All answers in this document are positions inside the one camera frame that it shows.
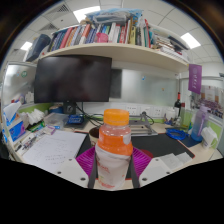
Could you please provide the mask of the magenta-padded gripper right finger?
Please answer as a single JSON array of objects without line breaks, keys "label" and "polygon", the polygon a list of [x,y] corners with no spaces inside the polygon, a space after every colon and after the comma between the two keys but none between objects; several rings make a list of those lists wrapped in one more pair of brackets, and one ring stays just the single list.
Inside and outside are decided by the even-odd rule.
[{"label": "magenta-padded gripper right finger", "polygon": [[140,188],[170,175],[176,167],[169,158],[151,158],[142,150],[133,149],[130,162],[131,179],[134,188]]}]

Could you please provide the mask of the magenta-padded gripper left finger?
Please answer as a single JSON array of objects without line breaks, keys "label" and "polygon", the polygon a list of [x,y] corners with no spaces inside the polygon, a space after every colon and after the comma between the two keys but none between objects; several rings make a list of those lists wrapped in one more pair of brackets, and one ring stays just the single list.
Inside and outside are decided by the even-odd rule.
[{"label": "magenta-padded gripper left finger", "polygon": [[56,174],[81,187],[93,189],[97,176],[95,148],[86,150],[77,158],[66,160]]}]

